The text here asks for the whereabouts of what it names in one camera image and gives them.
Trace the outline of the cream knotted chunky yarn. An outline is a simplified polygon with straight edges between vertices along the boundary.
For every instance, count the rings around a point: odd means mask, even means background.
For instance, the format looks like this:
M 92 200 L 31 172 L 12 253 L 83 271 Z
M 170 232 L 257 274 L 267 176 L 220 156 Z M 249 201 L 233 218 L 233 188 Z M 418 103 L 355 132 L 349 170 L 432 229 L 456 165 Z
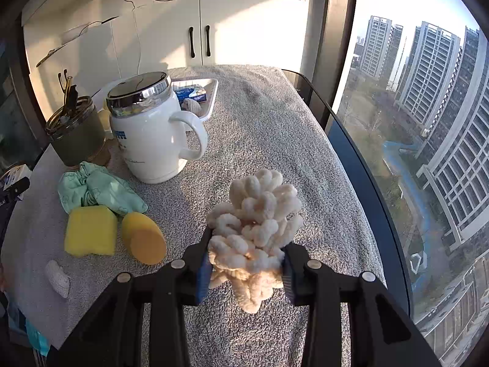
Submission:
M 239 307 L 255 314 L 283 287 L 283 248 L 303 227 L 303 203 L 282 173 L 268 169 L 232 181 L 229 198 L 206 217 L 212 231 L 209 288 L 229 282 Z

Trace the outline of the round orange-yellow sponge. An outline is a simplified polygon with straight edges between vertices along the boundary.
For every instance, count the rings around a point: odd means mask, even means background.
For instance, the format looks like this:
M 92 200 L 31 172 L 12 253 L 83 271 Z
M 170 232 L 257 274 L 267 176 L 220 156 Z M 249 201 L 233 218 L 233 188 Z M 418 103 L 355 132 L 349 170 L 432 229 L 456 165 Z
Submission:
M 163 261 L 167 245 L 162 231 L 146 215 L 130 212 L 122 220 L 123 245 L 140 263 L 157 265 Z

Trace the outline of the yellow rectangular sponge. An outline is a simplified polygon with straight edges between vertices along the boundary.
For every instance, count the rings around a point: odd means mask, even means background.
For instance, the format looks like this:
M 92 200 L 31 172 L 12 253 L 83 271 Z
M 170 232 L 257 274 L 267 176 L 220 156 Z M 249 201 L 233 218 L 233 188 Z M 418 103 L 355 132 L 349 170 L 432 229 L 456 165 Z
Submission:
M 70 255 L 111 256 L 115 252 L 118 219 L 106 206 L 77 207 L 69 214 L 64 249 Z

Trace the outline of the white mug with chrome lid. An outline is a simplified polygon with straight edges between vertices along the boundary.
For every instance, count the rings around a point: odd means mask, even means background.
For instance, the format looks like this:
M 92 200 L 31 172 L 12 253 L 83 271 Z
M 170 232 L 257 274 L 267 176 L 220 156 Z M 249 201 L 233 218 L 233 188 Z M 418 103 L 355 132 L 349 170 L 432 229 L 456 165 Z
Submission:
M 208 135 L 200 118 L 181 109 L 165 71 L 122 80 L 105 101 L 123 160 L 143 183 L 167 181 L 206 152 Z

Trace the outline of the mint green cloth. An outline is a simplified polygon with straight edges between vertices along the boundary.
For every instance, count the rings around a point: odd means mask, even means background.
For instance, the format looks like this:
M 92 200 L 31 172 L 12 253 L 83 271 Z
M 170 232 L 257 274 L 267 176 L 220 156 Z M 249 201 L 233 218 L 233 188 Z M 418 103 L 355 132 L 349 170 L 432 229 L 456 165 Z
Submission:
M 107 168 L 87 161 L 82 161 L 78 170 L 62 175 L 57 192 L 67 214 L 86 206 L 106 206 L 120 216 L 148 210 L 147 203 L 127 181 Z

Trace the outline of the small white knitted pouch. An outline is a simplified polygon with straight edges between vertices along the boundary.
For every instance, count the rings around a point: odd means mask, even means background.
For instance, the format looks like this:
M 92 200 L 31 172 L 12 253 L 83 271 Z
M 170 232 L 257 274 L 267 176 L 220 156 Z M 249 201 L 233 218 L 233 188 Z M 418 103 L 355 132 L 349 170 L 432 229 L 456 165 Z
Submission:
M 71 281 L 56 260 L 47 262 L 45 266 L 45 275 L 53 290 L 62 298 L 67 299 L 71 289 Z

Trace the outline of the grey terry towel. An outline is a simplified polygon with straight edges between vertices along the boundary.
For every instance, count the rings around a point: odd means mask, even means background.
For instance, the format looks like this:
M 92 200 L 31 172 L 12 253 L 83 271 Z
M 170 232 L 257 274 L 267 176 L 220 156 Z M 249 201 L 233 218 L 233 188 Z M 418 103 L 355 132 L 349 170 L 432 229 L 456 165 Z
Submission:
M 219 83 L 206 122 L 205 154 L 156 185 L 135 178 L 111 149 L 108 169 L 146 202 L 167 241 L 167 260 L 197 242 L 215 206 L 247 212 L 298 207 L 292 232 L 313 258 L 337 272 L 383 275 L 367 217 L 332 144 L 281 70 L 216 66 L 174 70 L 176 77 Z M 119 243 L 114 255 L 74 257 L 64 249 L 68 216 L 57 192 L 65 165 L 52 148 L 43 153 L 31 184 L 10 219 L 2 262 L 7 293 L 27 320 L 61 346 L 79 319 L 122 271 L 152 272 Z M 298 366 L 308 310 L 292 306 L 283 289 L 268 292 L 254 314 L 230 282 L 212 288 L 200 306 L 185 310 L 194 366 Z

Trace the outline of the cream knitted roll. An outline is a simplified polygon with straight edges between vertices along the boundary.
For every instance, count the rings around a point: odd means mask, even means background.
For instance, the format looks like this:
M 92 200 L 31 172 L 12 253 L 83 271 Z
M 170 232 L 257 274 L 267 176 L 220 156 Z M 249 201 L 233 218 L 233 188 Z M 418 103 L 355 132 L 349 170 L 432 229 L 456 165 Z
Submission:
M 197 117 L 201 117 L 203 114 L 203 107 L 200 103 L 192 98 L 185 98 L 182 102 L 182 109 L 191 113 L 194 113 Z

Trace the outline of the white ribbed plastic tray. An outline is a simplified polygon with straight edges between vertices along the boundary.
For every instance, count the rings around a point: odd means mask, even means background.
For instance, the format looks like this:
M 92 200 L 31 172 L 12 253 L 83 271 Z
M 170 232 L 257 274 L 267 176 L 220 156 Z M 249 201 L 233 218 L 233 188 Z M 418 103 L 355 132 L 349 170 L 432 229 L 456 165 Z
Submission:
M 175 80 L 172 82 L 173 89 L 177 87 L 184 87 L 190 85 L 200 85 L 205 88 L 207 93 L 207 101 L 200 103 L 201 107 L 203 107 L 203 114 L 200 118 L 200 121 L 206 122 L 211 116 L 214 109 L 215 97 L 219 85 L 219 81 L 216 79 L 191 79 L 191 80 Z

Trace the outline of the blue tissue pack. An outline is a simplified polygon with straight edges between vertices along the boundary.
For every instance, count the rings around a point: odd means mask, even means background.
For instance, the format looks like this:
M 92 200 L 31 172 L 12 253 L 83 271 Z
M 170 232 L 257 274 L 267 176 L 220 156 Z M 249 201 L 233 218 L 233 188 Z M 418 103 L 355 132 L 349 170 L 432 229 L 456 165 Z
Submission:
M 186 99 L 192 99 L 199 104 L 207 101 L 206 90 L 200 85 L 193 84 L 190 86 L 177 87 L 174 89 L 174 92 L 180 104 L 182 104 Z

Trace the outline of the dark green amber tumbler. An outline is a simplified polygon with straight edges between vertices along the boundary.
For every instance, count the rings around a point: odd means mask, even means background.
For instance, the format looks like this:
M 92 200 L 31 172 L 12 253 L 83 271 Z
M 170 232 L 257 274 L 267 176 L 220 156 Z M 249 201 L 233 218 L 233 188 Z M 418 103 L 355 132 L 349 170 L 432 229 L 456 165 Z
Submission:
M 45 126 L 50 145 L 66 167 L 79 167 L 83 161 L 106 166 L 110 152 L 92 98 L 79 96 L 67 69 L 58 74 L 58 80 L 63 92 L 63 104 Z

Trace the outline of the white cabinet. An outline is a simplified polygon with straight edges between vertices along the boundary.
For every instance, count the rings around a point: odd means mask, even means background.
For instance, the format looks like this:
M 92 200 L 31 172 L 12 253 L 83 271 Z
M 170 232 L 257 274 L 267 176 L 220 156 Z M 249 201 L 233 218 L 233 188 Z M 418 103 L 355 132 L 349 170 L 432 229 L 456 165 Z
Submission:
M 154 70 L 267 65 L 299 71 L 307 26 L 300 0 L 177 0 L 73 28 L 70 39 L 24 29 L 30 80 L 44 118 L 61 107 L 67 69 L 80 95 Z

